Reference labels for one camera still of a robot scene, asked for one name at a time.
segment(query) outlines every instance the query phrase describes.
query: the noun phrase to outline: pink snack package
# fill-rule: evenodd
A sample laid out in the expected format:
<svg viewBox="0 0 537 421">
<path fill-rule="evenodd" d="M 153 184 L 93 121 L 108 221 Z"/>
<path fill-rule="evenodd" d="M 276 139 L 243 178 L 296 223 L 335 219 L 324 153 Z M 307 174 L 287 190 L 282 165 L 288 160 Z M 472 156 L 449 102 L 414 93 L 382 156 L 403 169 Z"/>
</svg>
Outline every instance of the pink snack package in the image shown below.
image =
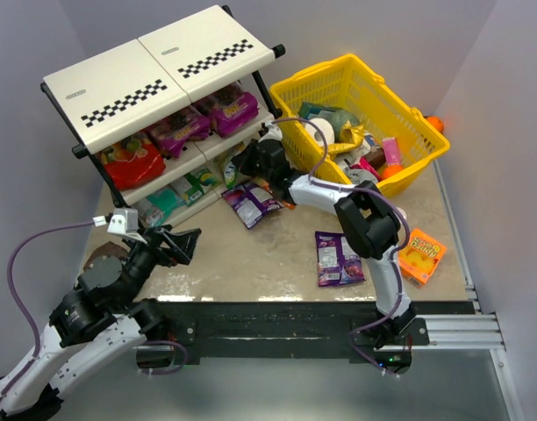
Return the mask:
<svg viewBox="0 0 537 421">
<path fill-rule="evenodd" d="M 396 138 L 383 138 L 382 148 L 388 165 L 401 165 L 401 153 Z"/>
<path fill-rule="evenodd" d="M 209 130 L 208 118 L 194 107 L 186 107 L 150 125 L 147 133 L 162 151 L 173 158 L 179 158 L 184 142 L 206 139 Z"/>
<path fill-rule="evenodd" d="M 350 169 L 366 169 L 367 171 L 372 173 L 372 175 L 377 178 L 379 182 L 382 180 L 382 177 L 374 170 L 374 168 L 370 164 L 368 164 L 368 161 L 366 161 L 363 156 L 358 160 L 358 162 L 351 165 Z"/>
<path fill-rule="evenodd" d="M 196 101 L 194 106 L 211 121 L 222 138 L 259 114 L 257 99 L 235 82 Z"/>
</svg>

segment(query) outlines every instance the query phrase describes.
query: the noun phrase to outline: purple snack bag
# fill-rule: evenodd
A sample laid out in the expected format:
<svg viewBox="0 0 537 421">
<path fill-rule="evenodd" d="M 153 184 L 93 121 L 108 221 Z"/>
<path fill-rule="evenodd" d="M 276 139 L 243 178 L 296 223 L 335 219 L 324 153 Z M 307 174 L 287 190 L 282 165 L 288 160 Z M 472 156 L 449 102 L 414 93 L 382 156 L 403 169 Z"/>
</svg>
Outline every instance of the purple snack bag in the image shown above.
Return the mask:
<svg viewBox="0 0 537 421">
<path fill-rule="evenodd" d="M 186 107 L 149 126 L 147 131 L 162 151 L 179 158 L 184 142 L 208 137 L 210 121 L 193 107 Z"/>
<path fill-rule="evenodd" d="M 222 196 L 237 212 L 247 229 L 257 225 L 269 212 L 282 208 L 266 190 L 252 182 L 234 187 Z"/>
<path fill-rule="evenodd" d="M 196 101 L 194 105 L 211 121 L 222 138 L 259 114 L 257 99 L 235 82 Z"/>
<path fill-rule="evenodd" d="M 344 234 L 315 231 L 320 287 L 337 287 L 364 281 L 361 257 Z"/>
</svg>

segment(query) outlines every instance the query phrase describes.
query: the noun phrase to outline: yellow plastic basket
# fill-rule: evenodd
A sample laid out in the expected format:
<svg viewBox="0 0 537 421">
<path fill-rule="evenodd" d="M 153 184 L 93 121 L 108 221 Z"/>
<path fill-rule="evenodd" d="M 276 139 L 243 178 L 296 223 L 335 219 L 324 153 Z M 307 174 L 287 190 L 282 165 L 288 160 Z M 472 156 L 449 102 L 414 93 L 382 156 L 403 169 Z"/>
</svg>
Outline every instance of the yellow plastic basket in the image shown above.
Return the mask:
<svg viewBox="0 0 537 421">
<path fill-rule="evenodd" d="M 379 182 L 382 194 L 394 196 L 406 189 L 434 159 L 449 148 L 448 140 L 437 132 L 416 108 L 409 108 L 362 60 L 343 55 L 306 68 L 270 88 L 284 117 L 294 117 L 303 101 L 341 107 L 354 113 L 377 142 L 395 136 L 404 170 Z M 294 163 L 309 171 L 323 154 L 321 147 L 303 126 L 294 121 L 280 125 L 283 143 Z M 316 173 L 331 182 L 350 183 L 330 159 Z"/>
</svg>

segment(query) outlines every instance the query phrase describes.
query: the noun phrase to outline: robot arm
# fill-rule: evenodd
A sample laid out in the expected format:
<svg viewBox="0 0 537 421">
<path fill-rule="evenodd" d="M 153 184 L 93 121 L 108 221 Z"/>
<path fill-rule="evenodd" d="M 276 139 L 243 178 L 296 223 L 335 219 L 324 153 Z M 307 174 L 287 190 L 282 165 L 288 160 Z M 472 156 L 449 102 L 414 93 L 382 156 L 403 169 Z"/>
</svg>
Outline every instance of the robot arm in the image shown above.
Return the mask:
<svg viewBox="0 0 537 421">
<path fill-rule="evenodd" d="M 33 358 L 32 349 L 0 379 L 0 420 L 49 419 L 99 368 L 134 346 L 165 337 L 168 321 L 155 300 L 132 300 L 155 266 L 188 265 L 201 231 L 172 233 L 168 225 L 138 230 L 135 218 L 135 210 L 115 210 L 109 232 L 125 238 L 131 248 L 127 259 L 94 260 L 50 315 L 39 354 Z"/>
<path fill-rule="evenodd" d="M 348 244 L 368 263 L 376 289 L 378 311 L 388 315 L 394 309 L 398 295 L 401 295 L 399 306 L 390 315 L 392 331 L 394 334 L 401 332 L 415 315 L 403 284 L 399 291 L 395 269 L 399 270 L 397 259 L 390 258 L 391 251 L 397 246 L 400 228 L 394 211 L 374 195 L 346 191 L 355 186 L 324 182 L 314 177 L 310 181 L 308 174 L 290 166 L 282 138 L 277 126 L 265 125 L 261 139 L 251 141 L 245 151 L 234 158 L 234 164 L 244 175 L 266 180 L 279 200 L 337 215 Z M 359 187 L 379 193 L 372 182 L 364 182 Z M 369 214 L 365 217 L 362 211 L 369 211 Z"/>
</svg>

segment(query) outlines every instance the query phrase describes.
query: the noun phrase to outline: orange ball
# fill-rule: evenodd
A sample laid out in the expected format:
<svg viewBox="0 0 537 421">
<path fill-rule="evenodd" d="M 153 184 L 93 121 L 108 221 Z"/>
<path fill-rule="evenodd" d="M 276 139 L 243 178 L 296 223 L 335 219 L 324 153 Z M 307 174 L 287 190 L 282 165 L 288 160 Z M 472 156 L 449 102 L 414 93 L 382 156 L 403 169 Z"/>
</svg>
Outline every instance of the orange ball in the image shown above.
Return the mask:
<svg viewBox="0 0 537 421">
<path fill-rule="evenodd" d="M 440 133 L 444 132 L 444 123 L 442 123 L 442 120 L 440 120 L 438 117 L 429 116 L 426 119 L 431 124 L 431 126 L 438 130 Z"/>
<path fill-rule="evenodd" d="M 382 173 L 382 178 L 385 180 L 386 178 L 390 178 L 393 175 L 400 173 L 403 171 L 403 167 L 401 167 L 399 164 L 389 165 Z"/>
</svg>

